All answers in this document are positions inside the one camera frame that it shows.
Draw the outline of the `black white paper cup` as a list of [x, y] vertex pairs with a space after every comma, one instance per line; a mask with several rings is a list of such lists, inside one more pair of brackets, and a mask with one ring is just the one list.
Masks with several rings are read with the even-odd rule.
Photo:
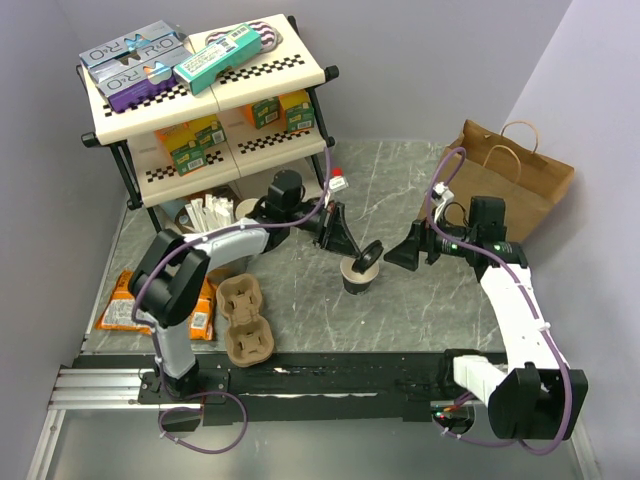
[[340, 262], [340, 272], [346, 292], [351, 295], [360, 295], [366, 292], [377, 278], [380, 267], [379, 263], [375, 262], [364, 273], [357, 273], [353, 269], [354, 263], [355, 260], [352, 258], [343, 258]]

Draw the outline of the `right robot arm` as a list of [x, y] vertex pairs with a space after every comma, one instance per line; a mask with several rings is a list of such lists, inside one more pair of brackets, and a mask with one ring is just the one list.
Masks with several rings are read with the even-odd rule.
[[489, 298], [506, 353], [498, 367], [474, 350], [449, 349], [437, 373], [448, 398], [469, 392], [488, 410], [493, 433], [503, 440], [567, 440], [584, 403], [588, 380], [572, 369], [550, 336], [531, 285], [520, 244], [506, 239], [506, 206], [496, 197], [470, 201], [465, 225], [427, 220], [411, 224], [385, 261], [415, 271], [419, 261], [463, 258]]

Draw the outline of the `black plastic cup lid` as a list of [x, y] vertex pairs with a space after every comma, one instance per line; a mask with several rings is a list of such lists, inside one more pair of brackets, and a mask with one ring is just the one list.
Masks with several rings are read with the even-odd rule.
[[384, 247], [382, 242], [380, 240], [374, 240], [367, 245], [355, 259], [352, 270], [358, 274], [364, 274], [379, 260], [383, 251]]

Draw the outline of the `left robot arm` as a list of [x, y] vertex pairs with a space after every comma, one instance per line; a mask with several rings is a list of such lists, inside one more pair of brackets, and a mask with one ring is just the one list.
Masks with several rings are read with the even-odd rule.
[[191, 349], [187, 319], [196, 307], [206, 274], [230, 261], [269, 252], [291, 228], [308, 231], [321, 249], [353, 259], [364, 273], [372, 258], [353, 239], [344, 206], [324, 198], [304, 200], [300, 174], [278, 172], [252, 211], [230, 226], [194, 239], [172, 230], [158, 233], [129, 281], [133, 322], [150, 329], [162, 390], [177, 402], [198, 387], [198, 361]]

